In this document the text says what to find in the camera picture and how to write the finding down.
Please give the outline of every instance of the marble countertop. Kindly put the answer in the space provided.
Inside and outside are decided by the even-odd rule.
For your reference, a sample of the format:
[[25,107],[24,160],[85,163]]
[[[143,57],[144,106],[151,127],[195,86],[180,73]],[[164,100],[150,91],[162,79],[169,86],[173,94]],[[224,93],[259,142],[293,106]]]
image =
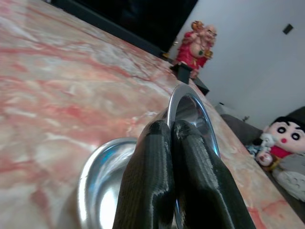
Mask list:
[[[74,229],[81,168],[137,137],[179,82],[164,62],[40,0],[0,5],[0,228]],[[303,223],[195,87],[258,229]]]

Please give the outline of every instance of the black stand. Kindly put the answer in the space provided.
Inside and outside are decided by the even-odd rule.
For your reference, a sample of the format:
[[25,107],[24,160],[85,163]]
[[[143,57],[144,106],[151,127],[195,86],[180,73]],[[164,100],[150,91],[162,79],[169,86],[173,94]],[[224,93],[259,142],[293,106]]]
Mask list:
[[183,83],[189,84],[189,78],[191,71],[193,70],[191,67],[187,66],[184,63],[178,63],[173,67],[170,67],[178,80]]
[[204,83],[202,83],[202,81],[199,78],[192,80],[204,95],[208,94],[210,90],[204,85]]

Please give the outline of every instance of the red figurine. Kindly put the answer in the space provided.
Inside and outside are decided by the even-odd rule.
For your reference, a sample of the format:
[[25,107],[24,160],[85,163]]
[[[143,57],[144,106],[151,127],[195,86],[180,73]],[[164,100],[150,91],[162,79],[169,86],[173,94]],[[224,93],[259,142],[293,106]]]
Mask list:
[[211,47],[214,46],[217,32],[214,26],[204,27],[201,21],[194,21],[192,30],[184,35],[175,62],[182,62],[193,68],[191,78],[194,79],[198,75],[199,66],[203,67],[213,56]]

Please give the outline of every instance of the couch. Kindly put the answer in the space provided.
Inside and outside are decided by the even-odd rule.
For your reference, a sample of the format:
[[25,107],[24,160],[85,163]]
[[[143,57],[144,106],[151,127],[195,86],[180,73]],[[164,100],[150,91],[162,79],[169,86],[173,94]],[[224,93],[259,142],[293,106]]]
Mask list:
[[[288,114],[287,116],[295,118],[301,122],[305,123],[305,106],[300,109]],[[255,139],[259,138],[262,134],[262,130],[255,128],[229,114],[222,114],[221,117],[228,124],[228,126],[232,129],[241,143],[245,145],[251,144]],[[266,175],[272,181],[274,186],[279,190],[279,192],[283,195],[292,209],[296,212],[296,214],[300,217],[300,219],[305,223],[305,203],[297,200],[296,198],[289,195],[286,190],[284,190],[273,178],[270,172],[266,172]]]

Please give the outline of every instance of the plush doll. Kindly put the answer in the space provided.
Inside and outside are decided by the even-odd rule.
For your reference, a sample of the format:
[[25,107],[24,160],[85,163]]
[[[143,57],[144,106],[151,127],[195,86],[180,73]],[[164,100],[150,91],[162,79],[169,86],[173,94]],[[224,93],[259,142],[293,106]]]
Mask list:
[[283,158],[272,171],[275,180],[293,197],[305,202],[305,156]]
[[277,142],[270,153],[278,158],[305,153],[305,124],[290,117],[279,117],[264,133],[271,134]]
[[260,151],[255,156],[255,159],[261,166],[269,167],[276,160],[276,158],[272,157],[270,154],[270,150],[271,147],[275,145],[277,139],[268,133],[263,133],[260,139],[262,139],[263,142]]
[[[270,149],[265,148],[271,140],[265,134],[277,140]],[[263,135],[264,150],[256,155],[256,160],[265,170],[272,170],[273,177],[290,195],[305,201],[305,124],[290,117],[279,117],[264,129]],[[272,156],[270,164],[268,153]]]

